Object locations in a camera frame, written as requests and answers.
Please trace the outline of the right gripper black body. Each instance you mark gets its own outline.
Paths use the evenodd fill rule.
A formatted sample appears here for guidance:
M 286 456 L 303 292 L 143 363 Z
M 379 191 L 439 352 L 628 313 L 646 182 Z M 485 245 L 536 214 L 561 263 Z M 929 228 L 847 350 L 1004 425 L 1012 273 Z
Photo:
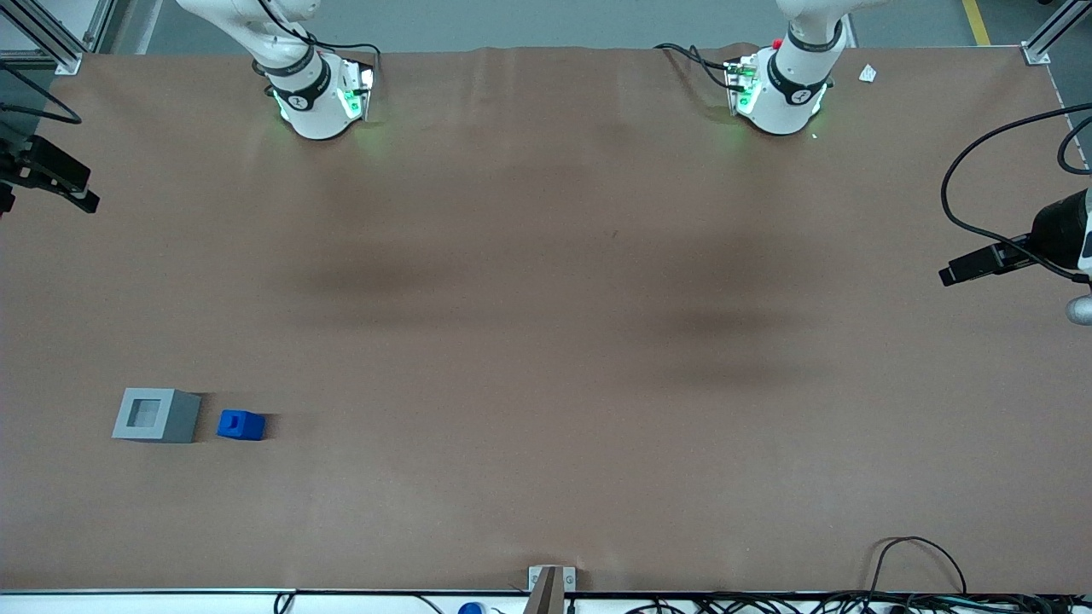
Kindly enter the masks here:
M 15 187 L 36 189 L 38 184 L 31 176 L 24 176 L 24 165 L 11 153 L 1 153 L 1 215 L 15 205 Z

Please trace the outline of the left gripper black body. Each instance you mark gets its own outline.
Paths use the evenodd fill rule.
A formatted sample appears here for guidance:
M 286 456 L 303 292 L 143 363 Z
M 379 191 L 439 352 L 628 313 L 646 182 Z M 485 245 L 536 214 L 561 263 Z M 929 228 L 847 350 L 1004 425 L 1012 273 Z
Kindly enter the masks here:
M 1077 267 L 1087 237 L 1087 191 L 1043 206 L 1034 219 L 1034 253 L 1057 267 Z

